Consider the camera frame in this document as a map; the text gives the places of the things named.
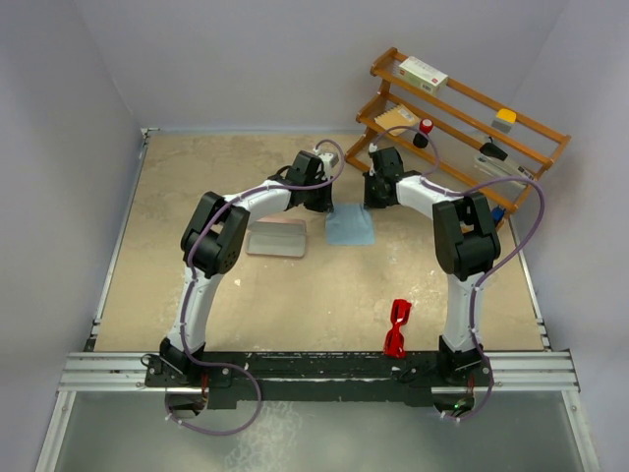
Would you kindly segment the blue cleaning cloth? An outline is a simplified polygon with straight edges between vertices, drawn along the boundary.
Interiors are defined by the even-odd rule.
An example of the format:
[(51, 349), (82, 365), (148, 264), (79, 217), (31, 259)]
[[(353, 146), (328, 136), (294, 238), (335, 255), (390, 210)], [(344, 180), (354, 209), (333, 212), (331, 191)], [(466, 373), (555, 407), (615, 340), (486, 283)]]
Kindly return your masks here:
[(362, 204), (339, 204), (326, 216), (325, 241), (332, 246), (373, 245), (371, 214)]

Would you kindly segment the pink glasses case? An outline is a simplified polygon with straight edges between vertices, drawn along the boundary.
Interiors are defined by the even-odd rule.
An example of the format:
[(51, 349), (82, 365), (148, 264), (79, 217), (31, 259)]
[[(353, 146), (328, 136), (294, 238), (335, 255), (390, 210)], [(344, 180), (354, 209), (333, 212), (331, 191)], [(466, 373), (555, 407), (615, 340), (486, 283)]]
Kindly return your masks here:
[(265, 217), (248, 228), (245, 252), (250, 256), (301, 259), (306, 248), (307, 225), (303, 219)]

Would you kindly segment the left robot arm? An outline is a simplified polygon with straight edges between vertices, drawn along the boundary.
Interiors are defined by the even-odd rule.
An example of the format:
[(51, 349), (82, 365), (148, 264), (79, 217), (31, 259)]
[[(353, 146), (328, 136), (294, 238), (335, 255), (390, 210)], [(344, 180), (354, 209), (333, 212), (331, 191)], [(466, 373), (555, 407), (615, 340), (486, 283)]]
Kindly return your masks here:
[(336, 152), (302, 150), (292, 164), (253, 188), (225, 196), (207, 192), (200, 198), (180, 243), (185, 279), (178, 315), (159, 346), (159, 358), (178, 384), (194, 384), (201, 376), (212, 302), (240, 257), (250, 224), (299, 206), (333, 211), (332, 182), (343, 166)]

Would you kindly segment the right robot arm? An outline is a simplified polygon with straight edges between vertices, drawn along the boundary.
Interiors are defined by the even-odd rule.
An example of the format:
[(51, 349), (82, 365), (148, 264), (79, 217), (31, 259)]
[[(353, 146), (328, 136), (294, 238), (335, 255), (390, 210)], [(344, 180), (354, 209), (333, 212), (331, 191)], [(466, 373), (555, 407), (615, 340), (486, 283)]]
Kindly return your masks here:
[(432, 221), (435, 256), (447, 275), (447, 312), (438, 340), (437, 373), (447, 384), (460, 384), (483, 364), (482, 279), (501, 253), (484, 194), (469, 195), (432, 183), (407, 171), (394, 147), (369, 147), (372, 166), (364, 173), (368, 208), (402, 206)]

